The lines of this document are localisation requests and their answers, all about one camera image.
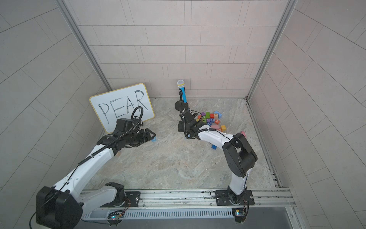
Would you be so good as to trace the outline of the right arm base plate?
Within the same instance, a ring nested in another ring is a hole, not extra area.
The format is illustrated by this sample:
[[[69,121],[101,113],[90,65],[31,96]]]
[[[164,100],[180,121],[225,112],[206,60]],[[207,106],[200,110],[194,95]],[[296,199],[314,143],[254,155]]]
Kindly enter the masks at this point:
[[[255,204],[252,191],[244,190],[240,195],[236,195],[230,190],[216,190],[214,192],[217,206],[253,206]]]

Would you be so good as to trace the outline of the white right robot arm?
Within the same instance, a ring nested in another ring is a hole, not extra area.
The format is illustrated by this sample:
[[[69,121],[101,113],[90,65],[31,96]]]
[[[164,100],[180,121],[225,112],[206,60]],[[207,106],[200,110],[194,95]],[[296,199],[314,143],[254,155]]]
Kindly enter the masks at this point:
[[[232,172],[225,197],[232,205],[253,205],[253,196],[247,192],[246,184],[258,157],[245,135],[223,133],[201,120],[197,121],[196,116],[197,114],[192,114],[191,110],[181,111],[178,131],[184,133],[186,139],[206,141],[221,149]]]

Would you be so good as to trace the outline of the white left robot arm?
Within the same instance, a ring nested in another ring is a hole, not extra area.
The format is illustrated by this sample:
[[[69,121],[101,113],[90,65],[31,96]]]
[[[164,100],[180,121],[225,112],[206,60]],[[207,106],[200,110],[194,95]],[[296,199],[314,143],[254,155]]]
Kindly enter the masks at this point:
[[[43,187],[36,195],[37,224],[50,229],[73,229],[83,216],[109,204],[120,207],[128,203],[124,186],[106,183],[99,190],[82,194],[91,178],[123,148],[134,148],[151,141],[156,134],[141,129],[137,117],[118,119],[115,130],[103,136],[91,153],[76,168],[52,187]]]

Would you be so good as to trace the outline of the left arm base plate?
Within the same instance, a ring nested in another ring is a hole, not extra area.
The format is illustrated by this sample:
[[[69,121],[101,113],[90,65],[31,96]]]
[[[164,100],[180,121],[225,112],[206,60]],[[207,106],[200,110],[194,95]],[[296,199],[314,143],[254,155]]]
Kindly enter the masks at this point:
[[[101,206],[101,208],[127,208],[137,207],[141,193],[139,191],[117,192],[115,199],[111,203]]]

